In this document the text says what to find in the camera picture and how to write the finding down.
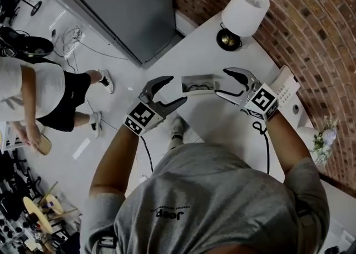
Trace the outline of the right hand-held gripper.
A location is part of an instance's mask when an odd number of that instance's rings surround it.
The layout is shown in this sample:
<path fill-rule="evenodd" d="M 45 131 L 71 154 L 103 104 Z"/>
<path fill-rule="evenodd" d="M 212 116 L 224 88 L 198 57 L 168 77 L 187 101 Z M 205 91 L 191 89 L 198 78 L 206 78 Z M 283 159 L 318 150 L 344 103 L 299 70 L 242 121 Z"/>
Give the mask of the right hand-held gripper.
<path fill-rule="evenodd" d="M 224 90 L 215 90 L 218 97 L 234 105 L 243 106 L 241 108 L 243 112 L 263 121 L 268 121 L 278 110 L 277 94 L 266 83 L 263 83 L 254 91 L 253 89 L 258 86 L 258 79 L 249 70 L 229 67 L 224 68 L 223 72 L 243 85 L 246 91 L 252 91 L 247 98 L 244 91 L 236 94 Z"/>

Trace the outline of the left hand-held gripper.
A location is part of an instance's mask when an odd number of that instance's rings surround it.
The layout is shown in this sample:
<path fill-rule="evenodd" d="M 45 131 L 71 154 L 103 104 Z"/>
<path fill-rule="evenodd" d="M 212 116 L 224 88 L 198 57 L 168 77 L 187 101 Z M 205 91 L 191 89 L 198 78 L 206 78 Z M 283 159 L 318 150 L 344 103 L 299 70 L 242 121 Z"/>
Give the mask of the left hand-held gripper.
<path fill-rule="evenodd" d="M 170 103 L 154 102 L 155 94 L 174 77 L 160 76 L 146 83 L 140 95 L 129 107 L 124 125 L 135 135 L 142 136 L 144 133 L 157 127 L 166 117 L 187 102 L 187 97 L 181 97 Z"/>

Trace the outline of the small white rectangular box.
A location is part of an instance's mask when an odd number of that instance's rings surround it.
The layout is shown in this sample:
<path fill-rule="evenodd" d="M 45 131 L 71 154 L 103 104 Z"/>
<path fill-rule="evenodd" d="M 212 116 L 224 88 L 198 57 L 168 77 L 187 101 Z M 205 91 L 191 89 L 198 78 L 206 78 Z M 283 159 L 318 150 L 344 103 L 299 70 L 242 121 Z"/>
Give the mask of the small white rectangular box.
<path fill-rule="evenodd" d="M 214 85 L 214 90 L 195 90 L 195 91 L 186 91 L 186 85 L 188 83 L 203 83 L 210 82 Z M 213 94 L 216 90 L 216 80 L 213 74 L 204 74 L 204 75 L 191 75 L 191 76 L 181 76 L 181 90 L 184 96 L 195 96 L 195 95 L 205 95 L 205 94 Z"/>

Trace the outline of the person's left forearm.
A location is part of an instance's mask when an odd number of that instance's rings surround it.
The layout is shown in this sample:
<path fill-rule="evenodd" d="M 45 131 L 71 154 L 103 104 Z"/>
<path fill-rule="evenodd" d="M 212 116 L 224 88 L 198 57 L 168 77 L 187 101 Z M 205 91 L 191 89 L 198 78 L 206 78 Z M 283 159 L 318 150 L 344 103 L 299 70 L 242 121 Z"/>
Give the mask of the person's left forearm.
<path fill-rule="evenodd" d="M 126 125 L 119 128 L 95 171 L 90 197 L 101 193 L 126 193 L 138 143 L 138 136 Z"/>

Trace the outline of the person's right forearm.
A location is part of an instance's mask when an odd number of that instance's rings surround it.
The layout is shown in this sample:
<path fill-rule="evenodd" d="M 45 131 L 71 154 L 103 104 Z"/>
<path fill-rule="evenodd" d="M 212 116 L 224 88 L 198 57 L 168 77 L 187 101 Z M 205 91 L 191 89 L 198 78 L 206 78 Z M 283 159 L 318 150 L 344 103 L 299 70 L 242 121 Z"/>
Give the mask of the person's right forearm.
<path fill-rule="evenodd" d="M 273 148 L 284 174 L 296 164 L 310 158 L 310 152 L 300 136 L 279 111 L 266 122 Z"/>

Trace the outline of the person's white shoe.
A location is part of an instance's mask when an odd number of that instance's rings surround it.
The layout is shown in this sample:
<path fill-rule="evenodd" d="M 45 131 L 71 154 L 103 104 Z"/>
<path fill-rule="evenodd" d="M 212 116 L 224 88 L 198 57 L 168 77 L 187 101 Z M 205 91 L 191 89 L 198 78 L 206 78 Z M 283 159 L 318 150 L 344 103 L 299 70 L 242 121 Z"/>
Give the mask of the person's white shoe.
<path fill-rule="evenodd" d="M 184 134 L 187 132 L 189 129 L 189 124 L 180 116 L 174 118 L 174 120 L 171 123 L 171 138 L 179 138 L 180 140 L 183 140 Z"/>

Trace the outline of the white table with drawers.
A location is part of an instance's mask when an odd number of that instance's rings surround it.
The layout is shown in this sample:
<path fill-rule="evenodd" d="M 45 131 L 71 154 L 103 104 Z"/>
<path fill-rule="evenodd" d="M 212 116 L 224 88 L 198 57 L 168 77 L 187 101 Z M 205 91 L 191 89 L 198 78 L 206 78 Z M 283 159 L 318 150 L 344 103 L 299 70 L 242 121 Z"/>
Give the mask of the white table with drawers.
<path fill-rule="evenodd" d="M 224 68 L 247 69 L 268 85 L 279 75 L 277 65 L 252 37 L 244 38 L 242 48 L 237 51 L 221 49 L 216 42 L 220 23 L 221 14 L 218 13 L 187 35 L 146 71 L 149 80 L 159 76 L 174 77 L 160 90 L 166 102 L 181 97 L 183 76 L 213 75 L 221 89 L 238 93 L 242 86 L 224 73 Z M 284 180 L 274 149 L 267 152 L 264 137 L 252 127 L 257 119 L 240 111 L 237 105 L 215 94 L 205 94 L 189 96 L 177 112 L 204 142 L 224 146 L 252 168 L 262 172 L 269 165 L 270 175 L 281 182 Z"/>

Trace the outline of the person's leg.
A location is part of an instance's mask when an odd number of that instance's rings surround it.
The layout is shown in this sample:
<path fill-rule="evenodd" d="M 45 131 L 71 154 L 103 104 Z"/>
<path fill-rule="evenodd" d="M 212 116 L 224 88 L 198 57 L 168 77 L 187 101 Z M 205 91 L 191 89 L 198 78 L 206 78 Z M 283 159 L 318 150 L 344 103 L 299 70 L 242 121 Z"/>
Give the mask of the person's leg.
<path fill-rule="evenodd" d="M 183 136 L 179 135 L 179 134 L 175 134 L 170 141 L 168 151 L 170 151 L 178 146 L 181 146 L 183 144 L 184 144 Z"/>

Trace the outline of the white shade table lamp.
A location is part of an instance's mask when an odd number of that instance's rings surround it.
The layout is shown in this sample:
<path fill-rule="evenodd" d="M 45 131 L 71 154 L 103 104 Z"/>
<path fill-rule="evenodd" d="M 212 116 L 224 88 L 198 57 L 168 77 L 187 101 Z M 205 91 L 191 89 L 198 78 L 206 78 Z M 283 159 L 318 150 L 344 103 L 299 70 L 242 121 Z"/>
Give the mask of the white shade table lamp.
<path fill-rule="evenodd" d="M 221 13 L 216 35 L 220 48 L 229 52 L 241 48 L 242 39 L 258 30 L 269 8 L 269 0 L 231 0 Z"/>

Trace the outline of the white vase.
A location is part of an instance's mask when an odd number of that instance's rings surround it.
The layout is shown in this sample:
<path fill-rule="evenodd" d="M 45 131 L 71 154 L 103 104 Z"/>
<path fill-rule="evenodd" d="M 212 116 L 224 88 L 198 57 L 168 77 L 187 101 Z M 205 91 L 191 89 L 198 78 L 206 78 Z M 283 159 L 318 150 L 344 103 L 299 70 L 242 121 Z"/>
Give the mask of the white vase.
<path fill-rule="evenodd" d="M 319 134 L 319 131 L 314 128 L 311 128 L 311 127 L 300 126 L 296 129 L 296 132 L 298 133 L 298 135 L 300 136 L 300 138 L 302 139 L 302 141 L 304 142 L 306 147 L 310 151 L 313 151 L 314 150 L 314 139 L 315 139 L 315 136 L 317 136 Z"/>

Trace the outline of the pale flower bouquet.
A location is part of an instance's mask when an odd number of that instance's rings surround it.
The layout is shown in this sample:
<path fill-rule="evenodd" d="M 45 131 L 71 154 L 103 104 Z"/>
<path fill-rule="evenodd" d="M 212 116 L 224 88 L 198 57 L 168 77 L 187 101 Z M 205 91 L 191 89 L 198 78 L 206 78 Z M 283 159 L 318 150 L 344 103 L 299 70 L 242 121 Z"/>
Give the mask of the pale flower bouquet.
<path fill-rule="evenodd" d="M 338 120 L 333 117 L 324 118 L 324 127 L 313 136 L 313 147 L 310 149 L 316 165 L 325 166 L 332 155 L 332 145 L 337 137 Z"/>

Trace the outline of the person's gray t-shirt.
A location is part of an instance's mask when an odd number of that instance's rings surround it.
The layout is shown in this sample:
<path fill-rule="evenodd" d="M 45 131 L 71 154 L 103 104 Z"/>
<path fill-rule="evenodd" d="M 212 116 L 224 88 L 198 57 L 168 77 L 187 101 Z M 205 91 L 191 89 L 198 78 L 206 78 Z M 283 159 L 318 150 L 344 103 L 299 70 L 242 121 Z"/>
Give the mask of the person's gray t-shirt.
<path fill-rule="evenodd" d="M 200 254 L 242 244 L 260 254 L 315 254 L 329 230 L 327 195 L 310 158 L 283 182 L 229 151 L 190 143 L 169 151 L 129 196 L 85 203 L 81 254 Z"/>

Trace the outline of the tan wooden board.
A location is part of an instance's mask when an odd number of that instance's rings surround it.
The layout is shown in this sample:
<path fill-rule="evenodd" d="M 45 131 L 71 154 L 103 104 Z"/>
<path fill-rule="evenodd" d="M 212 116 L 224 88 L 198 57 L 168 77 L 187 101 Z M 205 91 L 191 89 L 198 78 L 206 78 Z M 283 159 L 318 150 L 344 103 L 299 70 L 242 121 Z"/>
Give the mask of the tan wooden board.
<path fill-rule="evenodd" d="M 52 149 L 51 141 L 42 133 L 37 149 L 42 155 L 48 155 Z"/>

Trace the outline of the round wooden stool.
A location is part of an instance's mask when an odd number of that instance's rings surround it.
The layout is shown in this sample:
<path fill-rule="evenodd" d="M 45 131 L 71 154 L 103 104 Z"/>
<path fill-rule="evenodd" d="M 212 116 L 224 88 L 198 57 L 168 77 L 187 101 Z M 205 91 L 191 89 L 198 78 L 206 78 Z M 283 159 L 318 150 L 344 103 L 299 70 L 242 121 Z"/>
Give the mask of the round wooden stool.
<path fill-rule="evenodd" d="M 38 223 L 43 231 L 52 234 L 53 228 L 40 208 L 28 197 L 23 197 L 23 204 L 31 218 L 35 218 L 35 222 Z"/>
<path fill-rule="evenodd" d="M 43 207 L 45 209 L 51 209 L 52 211 L 55 212 L 55 214 L 63 214 L 64 213 L 61 203 L 59 202 L 57 197 L 55 197 L 52 194 L 48 194 L 45 197 L 45 202 L 44 202 Z"/>

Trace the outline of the white work table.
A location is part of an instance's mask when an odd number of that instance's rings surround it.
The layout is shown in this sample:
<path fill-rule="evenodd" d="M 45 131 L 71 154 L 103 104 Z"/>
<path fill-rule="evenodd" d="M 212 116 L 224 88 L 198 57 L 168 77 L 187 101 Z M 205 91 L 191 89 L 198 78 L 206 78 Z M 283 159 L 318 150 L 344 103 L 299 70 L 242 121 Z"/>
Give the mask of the white work table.
<path fill-rule="evenodd" d="M 0 121 L 0 151 L 4 153 L 24 146 L 26 146 L 25 143 L 18 137 L 18 133 L 10 123 Z"/>

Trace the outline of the black office chair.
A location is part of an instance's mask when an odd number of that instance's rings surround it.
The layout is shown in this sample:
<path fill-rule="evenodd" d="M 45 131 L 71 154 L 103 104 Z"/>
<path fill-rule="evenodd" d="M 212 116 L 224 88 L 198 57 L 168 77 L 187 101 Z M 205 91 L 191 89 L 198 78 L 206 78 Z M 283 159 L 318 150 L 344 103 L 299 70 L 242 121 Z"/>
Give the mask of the black office chair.
<path fill-rule="evenodd" d="M 41 177 L 33 179 L 31 169 L 23 170 L 21 163 L 26 160 L 18 158 L 17 150 L 10 154 L 0 152 L 0 213 L 7 220 L 17 221 L 25 211 L 23 198 L 41 198 L 38 190 Z"/>

